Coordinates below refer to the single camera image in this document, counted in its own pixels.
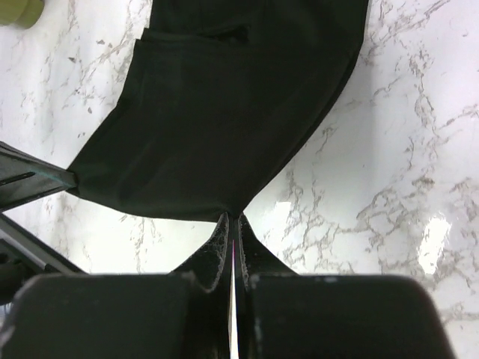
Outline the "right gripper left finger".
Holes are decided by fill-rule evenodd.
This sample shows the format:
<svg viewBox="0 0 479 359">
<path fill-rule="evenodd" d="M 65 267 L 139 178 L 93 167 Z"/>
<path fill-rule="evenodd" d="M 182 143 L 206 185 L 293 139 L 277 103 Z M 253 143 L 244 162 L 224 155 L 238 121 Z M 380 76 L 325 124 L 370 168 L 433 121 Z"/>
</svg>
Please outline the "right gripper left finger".
<svg viewBox="0 0 479 359">
<path fill-rule="evenodd" d="M 231 220 L 220 216 L 211 237 L 175 270 L 192 281 L 182 358 L 229 358 L 231 317 Z"/>
</svg>

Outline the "black t shirt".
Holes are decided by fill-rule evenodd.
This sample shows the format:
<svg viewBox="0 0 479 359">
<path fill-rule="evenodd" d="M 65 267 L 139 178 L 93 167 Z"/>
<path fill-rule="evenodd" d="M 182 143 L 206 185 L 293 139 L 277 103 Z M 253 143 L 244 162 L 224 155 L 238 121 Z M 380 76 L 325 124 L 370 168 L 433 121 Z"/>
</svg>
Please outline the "black t shirt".
<svg viewBox="0 0 479 359">
<path fill-rule="evenodd" d="M 366 1 L 154 1 L 71 194 L 130 215 L 240 214 L 301 149 L 356 65 Z"/>
</svg>

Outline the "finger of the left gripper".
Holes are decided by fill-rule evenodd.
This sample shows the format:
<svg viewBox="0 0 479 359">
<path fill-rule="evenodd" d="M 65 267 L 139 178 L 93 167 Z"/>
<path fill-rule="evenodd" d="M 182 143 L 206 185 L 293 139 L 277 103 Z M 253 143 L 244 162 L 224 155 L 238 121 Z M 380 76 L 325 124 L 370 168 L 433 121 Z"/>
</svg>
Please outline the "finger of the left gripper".
<svg viewBox="0 0 479 359">
<path fill-rule="evenodd" d="M 85 273 L 6 215 L 1 215 L 1 239 L 36 267 L 49 268 L 63 274 Z"/>
<path fill-rule="evenodd" d="M 1 142 L 1 211 L 77 186 L 76 176 Z"/>
</svg>

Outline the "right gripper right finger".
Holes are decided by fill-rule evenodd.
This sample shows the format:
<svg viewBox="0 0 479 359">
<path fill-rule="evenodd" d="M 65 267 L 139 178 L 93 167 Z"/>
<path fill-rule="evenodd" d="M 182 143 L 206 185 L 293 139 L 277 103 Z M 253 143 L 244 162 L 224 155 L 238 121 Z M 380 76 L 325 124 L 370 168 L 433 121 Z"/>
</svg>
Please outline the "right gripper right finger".
<svg viewBox="0 0 479 359">
<path fill-rule="evenodd" d="M 274 255 L 254 234 L 247 217 L 241 214 L 235 220 L 234 271 L 237 309 L 237 334 L 239 358 L 250 358 L 250 330 L 254 323 L 247 298 L 249 278 L 253 274 L 291 274 L 295 271 Z"/>
</svg>

